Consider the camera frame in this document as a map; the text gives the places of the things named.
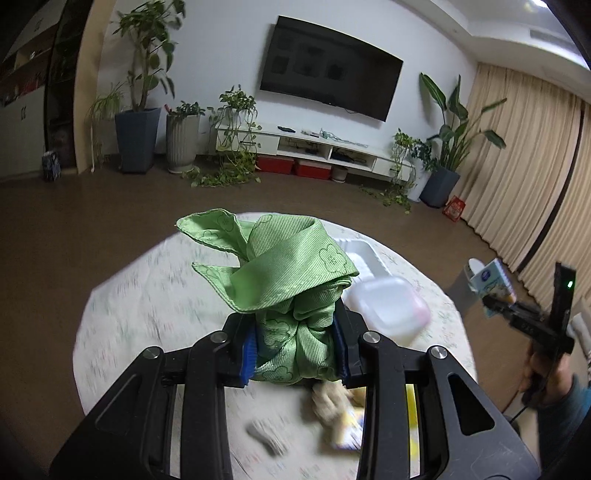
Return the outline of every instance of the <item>floral tablecloth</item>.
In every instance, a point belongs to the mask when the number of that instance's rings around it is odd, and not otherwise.
[[[263,213],[243,213],[256,221]],[[390,273],[406,278],[429,305],[433,321],[409,346],[426,351],[445,346],[473,378],[472,351],[460,314],[442,290],[394,251],[349,228],[323,220],[334,238],[368,242]],[[146,252],[108,281],[88,300],[73,353],[80,402],[88,413],[125,368],[146,347],[165,351],[193,345],[222,328],[230,308],[191,263],[238,266],[231,254],[197,244],[177,233]],[[226,389],[228,439],[234,478],[356,478],[359,455],[326,446],[323,428],[310,414],[310,394],[300,387],[251,382],[244,390]],[[180,411],[182,388],[176,411]],[[245,432],[246,419],[274,422],[290,443],[290,453],[275,459]],[[180,432],[177,418],[173,433]],[[178,435],[173,435],[171,474],[178,474]]]

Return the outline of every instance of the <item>person's arm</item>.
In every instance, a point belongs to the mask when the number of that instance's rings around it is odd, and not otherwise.
[[[549,358],[528,351],[524,379],[519,386],[525,391],[531,376],[546,377],[552,368]],[[538,435],[542,470],[565,450],[591,406],[591,390],[582,388],[570,369],[570,356],[564,355],[548,375],[548,383],[538,408]]]

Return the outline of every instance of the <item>wooden floor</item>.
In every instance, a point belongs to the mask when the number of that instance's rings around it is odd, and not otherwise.
[[[0,184],[0,414],[40,465],[49,465],[83,417],[72,349],[91,289],[175,233],[181,216],[214,207],[317,216],[375,238],[444,288],[468,258],[495,256],[465,223],[424,205],[404,215],[352,184],[261,178],[191,188],[156,167],[144,176],[104,168],[54,184]],[[520,287],[518,295],[526,298]],[[480,384],[503,408],[518,384],[527,341],[501,319],[486,320],[478,306],[465,325]]]

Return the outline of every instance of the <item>wall-mounted tv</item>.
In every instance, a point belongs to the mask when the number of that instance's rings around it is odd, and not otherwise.
[[[386,121],[402,60],[357,38],[279,17],[261,90],[286,93]]]

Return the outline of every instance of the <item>tv stand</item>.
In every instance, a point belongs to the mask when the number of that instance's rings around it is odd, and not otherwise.
[[[337,142],[335,140],[312,137],[298,131],[284,132],[276,125],[258,124],[261,129],[253,129],[255,138],[246,138],[248,127],[239,127],[232,148],[244,148],[245,145],[253,145],[256,152],[264,155],[281,155],[292,158],[302,158],[332,165],[345,167],[352,174],[374,177],[381,180],[396,178],[396,164],[384,150],[372,147],[360,147],[359,145]],[[227,125],[218,125],[216,135],[216,151],[221,150],[220,145],[225,139],[223,132],[228,130]],[[339,160],[348,157],[351,162]],[[399,180],[407,181],[412,172],[412,165],[404,160],[402,170],[398,175]]]

